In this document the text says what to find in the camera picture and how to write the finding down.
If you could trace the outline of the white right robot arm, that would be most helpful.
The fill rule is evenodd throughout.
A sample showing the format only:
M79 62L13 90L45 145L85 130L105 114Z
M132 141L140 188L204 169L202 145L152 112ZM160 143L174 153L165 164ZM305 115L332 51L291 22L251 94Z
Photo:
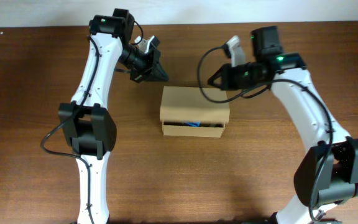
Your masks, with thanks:
M247 62L238 36L222 44L230 59L208 84L253 98L270 90L293 121L306 149L293 183L295 195L267 223L324 223L325 214L358 197L358 139L334 118L319 96L305 61L286 53L275 26L251 32L254 61Z

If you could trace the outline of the brown cardboard box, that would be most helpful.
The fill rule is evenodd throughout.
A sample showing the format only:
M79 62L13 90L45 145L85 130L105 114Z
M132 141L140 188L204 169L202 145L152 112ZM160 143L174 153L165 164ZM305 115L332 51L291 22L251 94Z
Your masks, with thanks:
M228 103L208 101L196 87L165 86L160 121L165 136L220 138L229 122ZM200 122L200 127L184 122Z

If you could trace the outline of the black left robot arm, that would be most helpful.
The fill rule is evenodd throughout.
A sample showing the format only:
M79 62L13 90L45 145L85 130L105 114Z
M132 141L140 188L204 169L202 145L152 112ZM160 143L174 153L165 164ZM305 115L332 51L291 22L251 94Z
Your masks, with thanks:
M128 68L130 80L136 83L169 80L159 61L160 41L152 36L138 37L132 43L134 24L127 9L90 20L89 54L82 79L71 101L58 109L80 175L77 223L109 223L106 177L117 127L108 111L108 97L116 65Z

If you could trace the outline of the blue plastic block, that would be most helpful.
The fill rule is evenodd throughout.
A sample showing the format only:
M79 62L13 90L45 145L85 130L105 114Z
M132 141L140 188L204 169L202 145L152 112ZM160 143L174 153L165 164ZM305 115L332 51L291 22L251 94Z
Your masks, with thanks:
M200 127L200 125L201 125L201 123L199 121L198 122L184 122L183 124L186 126L192 126L192 127Z

